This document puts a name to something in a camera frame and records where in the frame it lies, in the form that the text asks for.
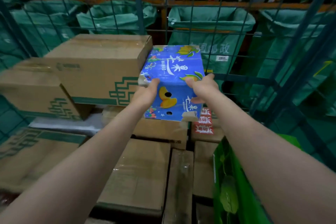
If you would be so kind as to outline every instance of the finger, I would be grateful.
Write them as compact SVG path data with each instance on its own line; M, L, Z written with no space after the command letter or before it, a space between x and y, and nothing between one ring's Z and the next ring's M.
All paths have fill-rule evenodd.
M150 82L148 88L149 88L150 90L153 90L153 91L156 92L156 91L158 90L158 85L159 85L159 83L160 83L160 79L159 79L159 78L154 78L154 79L152 79L152 81Z
M193 86L194 86L194 79L192 79L192 78L186 78L185 79L185 82L187 83L187 85L190 87L190 88L193 88Z
M211 74L208 74L207 76L205 76L204 78L209 78L209 79L213 80L215 78L215 75L213 73L211 73Z
M205 101L200 97L194 97L191 99L191 102L194 104L204 104Z

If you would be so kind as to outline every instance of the metal wire cage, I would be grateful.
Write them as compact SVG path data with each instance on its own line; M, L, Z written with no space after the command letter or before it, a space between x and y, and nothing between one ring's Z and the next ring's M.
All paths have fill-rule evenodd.
M325 64L330 68L334 62L335 0L15 0L15 3L19 8L13 9L0 0L1 23L13 42L11 50L1 53L2 64L9 57L17 61L41 57L77 33L150 34L154 44L171 44L174 34L182 36L181 44L201 46L205 72L215 74L224 94L275 132L296 136L306 152L336 171L336 135L332 135L336 120L328 112L316 112L319 107L311 104L319 102L324 109L335 108L333 99L321 92L321 84L312 84L321 68ZM228 9L232 12L224 19L226 23L222 23L222 13ZM175 18L170 18L173 10L180 12L181 17L188 17L182 26L174 26ZM267 33L258 31L265 10L273 13ZM292 21L292 33L279 34L274 29L281 24L276 22L283 11L287 17L283 17L282 23L288 24L297 11L302 15ZM323 13L316 19L318 12ZM84 22L78 22L79 13ZM241 17L235 20L238 13ZM132 23L123 17L125 14L127 20L133 19ZM256 24L249 25L249 20L256 20ZM235 30L226 30L223 26L237 26L238 22ZM8 42L6 37L2 36L2 40ZM229 46L225 41L230 38L234 40ZM277 56L263 56L258 51L253 55L250 49L256 38L265 43L277 38L282 49ZM225 68L211 69L213 59L226 62ZM260 75L242 70L243 65L253 67L257 60L264 64L272 62L271 72ZM17 61L11 61L4 68ZM258 90L254 94L234 90L246 85L257 86ZM296 95L309 87L309 96L295 103ZM29 124L29 120L5 98L1 100L0 121L9 120L9 112L19 116L12 119L13 125L0 127L5 140L16 128Z

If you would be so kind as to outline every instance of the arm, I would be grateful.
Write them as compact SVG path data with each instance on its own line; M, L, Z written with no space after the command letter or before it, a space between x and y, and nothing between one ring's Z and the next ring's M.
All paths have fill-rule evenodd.
M335 223L336 174L242 111L209 74L187 84L216 113L246 176L275 223Z
M104 129L23 192L0 223L84 223L144 112L159 80L140 87L132 102Z

